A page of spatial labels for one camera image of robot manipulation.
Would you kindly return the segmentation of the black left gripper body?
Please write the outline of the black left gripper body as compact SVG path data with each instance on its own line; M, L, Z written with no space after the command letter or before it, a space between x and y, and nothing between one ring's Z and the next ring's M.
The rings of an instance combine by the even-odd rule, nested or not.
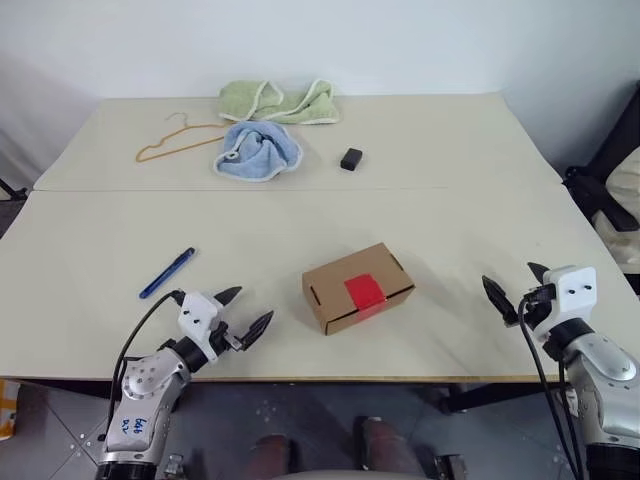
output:
M243 338L229 333L229 325L220 321L211 332L211 347L216 354L222 354L228 350L245 351L248 346Z

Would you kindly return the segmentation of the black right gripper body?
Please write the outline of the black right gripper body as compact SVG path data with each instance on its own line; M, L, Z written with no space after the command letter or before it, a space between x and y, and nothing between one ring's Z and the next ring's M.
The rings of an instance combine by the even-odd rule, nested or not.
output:
M520 302L519 318L529 329L535 329L551 314L554 299L553 284L545 284L529 291Z

